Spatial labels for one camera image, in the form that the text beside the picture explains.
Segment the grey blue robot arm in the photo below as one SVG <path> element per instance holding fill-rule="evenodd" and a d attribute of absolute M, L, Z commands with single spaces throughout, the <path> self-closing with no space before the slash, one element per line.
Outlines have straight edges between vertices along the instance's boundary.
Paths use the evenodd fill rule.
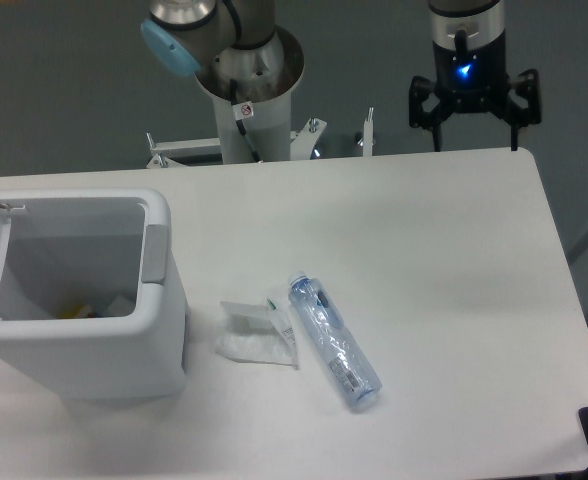
<path fill-rule="evenodd" d="M 452 114 L 491 113 L 511 128 L 518 148 L 522 128 L 542 120 L 537 70 L 510 78 L 506 71 L 501 1 L 431 1 L 428 4 L 437 78 L 416 76 L 408 92 L 408 123 L 431 133 Z M 265 160 L 248 134 L 242 105 L 290 94 L 304 70 L 298 41 L 275 22 L 271 1 L 153 1 L 140 27 L 145 44 L 173 74 L 196 76 L 230 110 L 231 131 L 249 159 Z"/>

